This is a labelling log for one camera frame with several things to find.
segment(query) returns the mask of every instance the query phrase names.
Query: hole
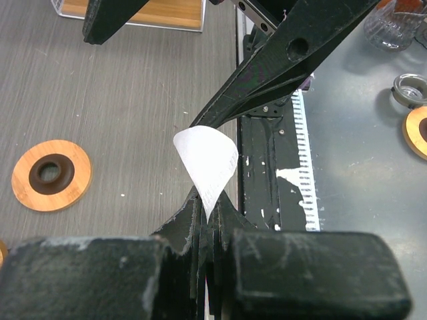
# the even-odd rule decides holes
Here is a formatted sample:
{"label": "hole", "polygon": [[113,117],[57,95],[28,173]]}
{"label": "hole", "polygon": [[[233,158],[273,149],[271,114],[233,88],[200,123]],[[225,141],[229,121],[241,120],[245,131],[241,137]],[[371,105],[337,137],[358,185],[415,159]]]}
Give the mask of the hole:
{"label": "hole", "polygon": [[298,60],[308,53],[308,42],[305,39],[297,38],[288,45],[288,58],[291,61]]}
{"label": "hole", "polygon": [[427,141],[427,118],[420,122],[420,134],[424,141]]}
{"label": "hole", "polygon": [[40,168],[39,177],[44,182],[55,180],[59,174],[59,167],[53,162],[46,163]]}

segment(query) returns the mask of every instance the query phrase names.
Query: glass jar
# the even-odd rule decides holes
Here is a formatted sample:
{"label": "glass jar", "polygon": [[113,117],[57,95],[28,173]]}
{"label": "glass jar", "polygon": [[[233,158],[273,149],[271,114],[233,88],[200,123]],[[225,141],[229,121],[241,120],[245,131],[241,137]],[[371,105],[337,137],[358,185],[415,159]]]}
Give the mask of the glass jar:
{"label": "glass jar", "polygon": [[365,20],[365,36],[381,50],[402,51],[426,16],[424,0],[381,0]]}

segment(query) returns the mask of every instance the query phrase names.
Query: gray table surface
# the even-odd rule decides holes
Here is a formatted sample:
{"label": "gray table surface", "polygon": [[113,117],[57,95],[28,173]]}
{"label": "gray table surface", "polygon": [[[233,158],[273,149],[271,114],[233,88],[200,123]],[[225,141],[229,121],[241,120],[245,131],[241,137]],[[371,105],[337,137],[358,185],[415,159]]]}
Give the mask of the gray table surface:
{"label": "gray table surface", "polygon": [[315,72],[304,100],[322,230],[380,235],[414,297],[411,319],[426,319],[427,162],[402,136],[408,110],[389,100],[403,73],[427,75],[427,50],[381,52],[359,26]]}
{"label": "gray table surface", "polygon": [[[169,219],[193,185],[172,139],[236,68],[235,20],[231,2],[208,4],[203,33],[125,26],[96,47],[49,0],[2,1],[0,239],[148,235]],[[70,208],[40,214],[16,200],[11,174],[50,139],[82,146],[93,179]]]}

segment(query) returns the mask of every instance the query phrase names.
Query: round wooden coaster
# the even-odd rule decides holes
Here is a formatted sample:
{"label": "round wooden coaster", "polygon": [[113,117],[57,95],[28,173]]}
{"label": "round wooden coaster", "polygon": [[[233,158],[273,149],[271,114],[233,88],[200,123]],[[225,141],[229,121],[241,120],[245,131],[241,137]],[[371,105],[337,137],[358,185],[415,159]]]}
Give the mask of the round wooden coaster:
{"label": "round wooden coaster", "polygon": [[403,121],[403,136],[409,147],[427,160],[427,107],[409,113]]}
{"label": "round wooden coaster", "polygon": [[2,242],[2,240],[0,240],[0,268],[1,265],[3,264],[3,261],[5,260],[7,256],[7,247],[5,245],[4,242]]}
{"label": "round wooden coaster", "polygon": [[[57,168],[56,176],[44,181],[46,167]],[[70,141],[50,140],[28,150],[16,164],[12,188],[24,206],[36,211],[56,211],[75,203],[91,182],[92,169],[86,152]]]}

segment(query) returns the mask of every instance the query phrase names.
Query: brown rubber ring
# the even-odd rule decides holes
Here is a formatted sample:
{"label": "brown rubber ring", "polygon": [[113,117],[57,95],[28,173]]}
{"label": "brown rubber ring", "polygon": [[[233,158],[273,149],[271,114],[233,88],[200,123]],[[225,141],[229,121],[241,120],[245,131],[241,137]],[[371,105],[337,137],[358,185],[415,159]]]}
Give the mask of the brown rubber ring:
{"label": "brown rubber ring", "polygon": [[420,122],[420,134],[424,141],[427,141],[427,118]]}
{"label": "brown rubber ring", "polygon": [[[59,172],[52,180],[44,181],[41,178],[41,171],[51,164],[55,165]],[[61,192],[69,186],[73,178],[74,164],[68,157],[57,153],[39,159],[29,172],[30,186],[42,195],[54,195]]]}

